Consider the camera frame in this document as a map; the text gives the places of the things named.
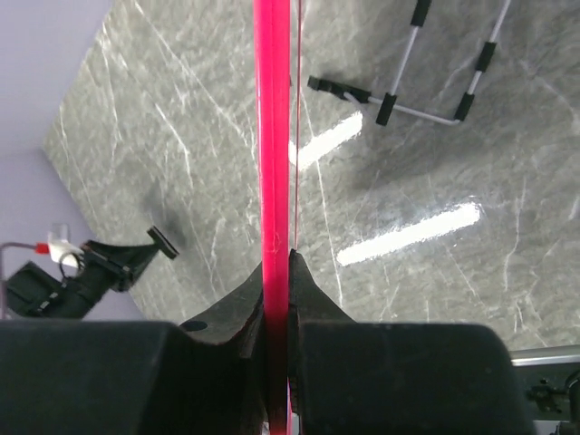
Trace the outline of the pink framed whiteboard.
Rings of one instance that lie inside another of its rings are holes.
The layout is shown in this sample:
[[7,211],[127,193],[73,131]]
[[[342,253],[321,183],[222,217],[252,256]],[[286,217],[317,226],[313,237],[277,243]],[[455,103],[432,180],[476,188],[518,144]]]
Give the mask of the pink framed whiteboard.
[[254,2],[266,409],[272,434],[288,434],[291,416],[287,380],[290,36],[289,1]]

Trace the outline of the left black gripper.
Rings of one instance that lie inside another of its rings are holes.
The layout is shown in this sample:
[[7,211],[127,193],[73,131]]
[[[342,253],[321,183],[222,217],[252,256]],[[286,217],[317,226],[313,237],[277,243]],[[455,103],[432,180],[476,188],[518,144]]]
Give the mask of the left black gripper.
[[152,243],[141,246],[112,246],[87,241],[78,249],[61,254],[64,266],[70,257],[78,267],[73,275],[56,279],[34,262],[28,262],[6,279],[6,308],[19,317],[84,317],[110,291],[129,291],[154,257],[169,260],[179,251],[155,226],[147,231]]

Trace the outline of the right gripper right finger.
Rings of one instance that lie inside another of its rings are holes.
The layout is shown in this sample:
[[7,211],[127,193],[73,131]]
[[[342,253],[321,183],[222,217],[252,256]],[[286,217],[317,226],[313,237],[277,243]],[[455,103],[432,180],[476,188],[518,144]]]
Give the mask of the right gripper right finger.
[[289,255],[288,381],[302,434],[354,434],[361,360],[358,325],[315,282],[304,257]]

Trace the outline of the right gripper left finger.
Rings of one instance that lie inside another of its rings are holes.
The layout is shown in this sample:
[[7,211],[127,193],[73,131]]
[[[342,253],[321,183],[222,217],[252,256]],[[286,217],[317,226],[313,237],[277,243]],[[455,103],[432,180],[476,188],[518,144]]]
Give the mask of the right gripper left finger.
[[266,419],[262,267],[181,324],[196,344],[199,434],[260,434]]

